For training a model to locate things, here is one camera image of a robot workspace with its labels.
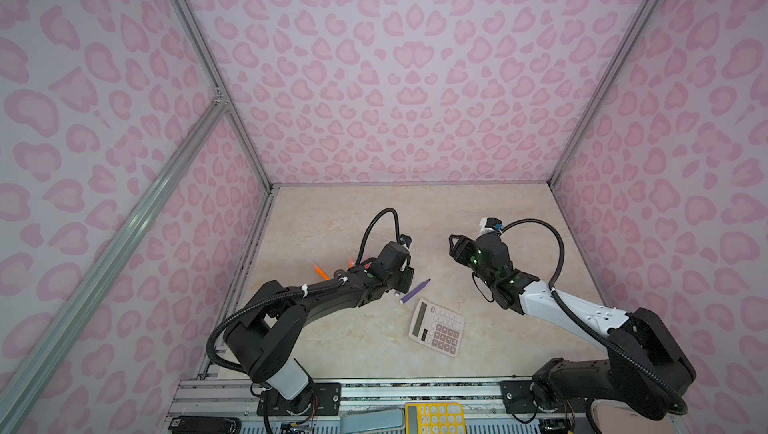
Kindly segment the purple highlighter pen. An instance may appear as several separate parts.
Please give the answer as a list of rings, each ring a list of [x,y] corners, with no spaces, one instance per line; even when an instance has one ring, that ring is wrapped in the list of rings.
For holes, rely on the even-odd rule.
[[[411,300],[413,297],[415,297],[417,294],[419,294],[424,288],[426,288],[429,283],[431,282],[430,279],[424,280],[421,283],[419,283],[416,287],[414,287],[412,290],[410,290],[407,294],[405,294],[401,299],[400,303],[405,304],[409,300]]]

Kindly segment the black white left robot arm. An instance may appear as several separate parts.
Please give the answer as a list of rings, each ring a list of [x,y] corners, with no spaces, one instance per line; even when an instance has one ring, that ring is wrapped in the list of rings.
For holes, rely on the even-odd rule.
[[[245,307],[216,326],[206,344],[207,356],[286,401],[304,397],[313,381],[291,357],[304,327],[335,312],[366,306],[390,291],[406,294],[413,277],[410,238],[403,235],[377,257],[339,270],[329,280],[293,287],[269,281]]]

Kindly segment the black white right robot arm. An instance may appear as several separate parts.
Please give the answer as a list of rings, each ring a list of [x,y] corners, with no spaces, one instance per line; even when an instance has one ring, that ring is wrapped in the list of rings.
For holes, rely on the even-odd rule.
[[[499,231],[476,239],[449,238],[449,254],[470,269],[505,310],[545,320],[592,343],[604,358],[553,358],[531,378],[530,397],[540,410],[554,411],[573,399],[618,401],[637,414],[661,420],[684,416],[684,399],[696,371],[660,317],[638,308],[626,312],[585,301],[559,290],[565,246],[555,237],[557,263],[549,281],[516,268]]]

